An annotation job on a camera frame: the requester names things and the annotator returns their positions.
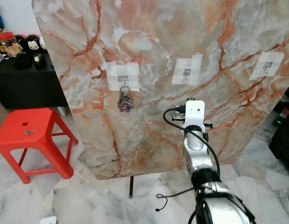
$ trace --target plastic jar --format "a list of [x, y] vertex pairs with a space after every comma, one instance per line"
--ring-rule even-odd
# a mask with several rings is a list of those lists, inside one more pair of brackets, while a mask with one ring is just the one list
[[0, 34], [0, 50], [6, 52], [9, 57], [17, 57], [17, 54], [22, 53], [21, 46], [18, 44], [12, 32]]

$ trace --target black table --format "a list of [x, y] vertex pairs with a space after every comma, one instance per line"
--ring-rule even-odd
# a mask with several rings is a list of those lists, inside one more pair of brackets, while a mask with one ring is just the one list
[[49, 54], [41, 51], [33, 56], [39, 53], [46, 59], [46, 67], [39, 70], [34, 64], [17, 70], [15, 58], [0, 63], [0, 102], [6, 109], [68, 106]]

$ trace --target mickey mouse plush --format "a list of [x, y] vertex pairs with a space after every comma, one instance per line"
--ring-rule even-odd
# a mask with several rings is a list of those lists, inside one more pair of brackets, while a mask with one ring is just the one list
[[31, 50], [38, 50], [40, 48], [40, 37], [36, 34], [31, 34], [27, 37], [28, 46]]

